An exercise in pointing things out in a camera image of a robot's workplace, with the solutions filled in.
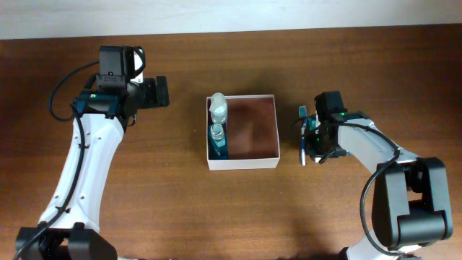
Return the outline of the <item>red green toothpaste tube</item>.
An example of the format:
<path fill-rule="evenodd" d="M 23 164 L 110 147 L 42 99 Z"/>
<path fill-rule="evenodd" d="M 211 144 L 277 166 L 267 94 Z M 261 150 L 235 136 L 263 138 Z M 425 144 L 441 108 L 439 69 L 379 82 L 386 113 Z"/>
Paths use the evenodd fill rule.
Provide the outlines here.
<path fill-rule="evenodd" d="M 315 163 L 319 163 L 322 158 L 322 151 L 319 148 L 319 138 L 318 131 L 318 119 L 316 115 L 311 115 L 308 117 L 308 126 L 309 132 L 306 136 L 306 148 L 308 149 L 307 154 L 310 156 L 311 160 Z"/>

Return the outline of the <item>clear bottle purple liquid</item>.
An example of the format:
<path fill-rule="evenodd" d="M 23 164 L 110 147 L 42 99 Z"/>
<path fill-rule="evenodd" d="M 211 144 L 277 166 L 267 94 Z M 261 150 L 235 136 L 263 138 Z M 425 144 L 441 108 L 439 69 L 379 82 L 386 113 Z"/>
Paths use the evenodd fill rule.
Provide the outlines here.
<path fill-rule="evenodd" d="M 211 105 L 209 107 L 211 120 L 214 124 L 221 124 L 224 130 L 227 130 L 228 122 L 228 105 L 225 96 L 216 92 L 211 97 Z"/>

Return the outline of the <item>teal mouthwash bottle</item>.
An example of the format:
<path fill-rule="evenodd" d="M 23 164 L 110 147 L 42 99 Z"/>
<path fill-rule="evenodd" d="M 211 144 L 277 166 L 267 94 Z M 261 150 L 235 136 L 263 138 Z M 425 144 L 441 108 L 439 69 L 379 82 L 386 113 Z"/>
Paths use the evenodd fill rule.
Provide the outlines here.
<path fill-rule="evenodd" d="M 227 160 L 227 139 L 222 124 L 214 123 L 209 126 L 209 141 L 212 146 L 212 158 L 214 160 Z"/>

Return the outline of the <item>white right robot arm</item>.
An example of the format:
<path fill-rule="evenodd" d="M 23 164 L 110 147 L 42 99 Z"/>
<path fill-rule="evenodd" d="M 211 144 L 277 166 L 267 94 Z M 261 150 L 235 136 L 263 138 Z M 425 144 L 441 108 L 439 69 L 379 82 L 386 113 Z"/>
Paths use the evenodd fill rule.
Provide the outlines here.
<path fill-rule="evenodd" d="M 304 131 L 307 154 L 322 164 L 352 155 L 370 171 L 359 199 L 364 238 L 340 259 L 414 259 L 413 251 L 454 230 L 444 163 L 405 150 L 364 113 L 313 114 Z"/>

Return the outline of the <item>blue white toothbrush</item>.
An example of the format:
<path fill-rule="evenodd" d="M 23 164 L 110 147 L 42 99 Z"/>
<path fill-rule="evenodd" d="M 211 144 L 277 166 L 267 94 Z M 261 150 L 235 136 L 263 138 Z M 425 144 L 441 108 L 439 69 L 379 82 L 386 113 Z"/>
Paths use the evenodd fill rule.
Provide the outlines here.
<path fill-rule="evenodd" d="M 302 121 L 302 125 L 300 127 L 300 135 L 301 135 L 300 164 L 302 166 L 305 166 L 306 165 L 305 131 L 308 126 L 308 110 L 305 105 L 302 105 L 299 107 L 298 114 L 299 114 L 299 118 Z"/>

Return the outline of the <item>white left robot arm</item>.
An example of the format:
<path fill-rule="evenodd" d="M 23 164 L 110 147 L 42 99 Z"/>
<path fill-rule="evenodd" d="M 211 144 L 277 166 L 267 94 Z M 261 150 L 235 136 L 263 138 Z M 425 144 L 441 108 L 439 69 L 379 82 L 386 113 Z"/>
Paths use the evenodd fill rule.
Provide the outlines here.
<path fill-rule="evenodd" d="M 93 74 L 71 102 L 73 134 L 56 190 L 36 227 L 21 227 L 16 259 L 119 259 L 100 234 L 110 164 L 141 109 L 170 104 L 167 79 L 146 78 L 140 46 L 102 46 Z"/>

